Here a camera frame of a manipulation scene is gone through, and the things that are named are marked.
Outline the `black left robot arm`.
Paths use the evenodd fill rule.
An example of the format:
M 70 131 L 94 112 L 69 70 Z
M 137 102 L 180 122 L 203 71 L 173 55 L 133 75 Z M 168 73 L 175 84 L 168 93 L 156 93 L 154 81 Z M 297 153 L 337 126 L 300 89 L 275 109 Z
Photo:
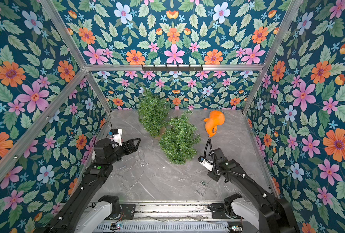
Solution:
M 84 172 L 80 185 L 64 207 L 36 233 L 91 233 L 107 217 L 117 219 L 121 214 L 119 198 L 104 196 L 96 206 L 83 217 L 87 205 L 113 171 L 113 164 L 124 155 L 138 150 L 140 138 L 130 139 L 122 144 L 109 138 L 99 140 L 95 147 L 94 162 Z

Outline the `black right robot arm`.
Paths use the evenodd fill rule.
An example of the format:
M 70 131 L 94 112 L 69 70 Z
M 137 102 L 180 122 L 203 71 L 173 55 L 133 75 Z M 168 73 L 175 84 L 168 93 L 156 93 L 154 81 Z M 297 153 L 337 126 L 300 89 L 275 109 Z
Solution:
M 263 189 L 235 160 L 228 160 L 220 148 L 203 156 L 200 162 L 210 157 L 208 176 L 218 181 L 233 183 L 241 194 L 224 199 L 221 209 L 227 216 L 239 216 L 253 225 L 260 233 L 299 233 L 291 204 Z

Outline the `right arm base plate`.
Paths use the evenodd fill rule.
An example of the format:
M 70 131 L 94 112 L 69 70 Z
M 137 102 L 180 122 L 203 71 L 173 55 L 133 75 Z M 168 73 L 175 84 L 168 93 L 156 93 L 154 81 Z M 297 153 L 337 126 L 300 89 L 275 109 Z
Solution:
M 223 203 L 212 203 L 207 209 L 211 212 L 212 219 L 234 219 L 235 216 L 231 216 L 224 210 Z

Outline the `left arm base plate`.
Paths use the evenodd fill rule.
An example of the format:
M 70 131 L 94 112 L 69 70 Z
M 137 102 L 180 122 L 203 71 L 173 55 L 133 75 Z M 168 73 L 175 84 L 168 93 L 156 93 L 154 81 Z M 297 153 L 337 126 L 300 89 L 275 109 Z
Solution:
M 120 204 L 118 215 L 116 216 L 117 221 L 121 220 L 133 220 L 136 212 L 135 204 Z

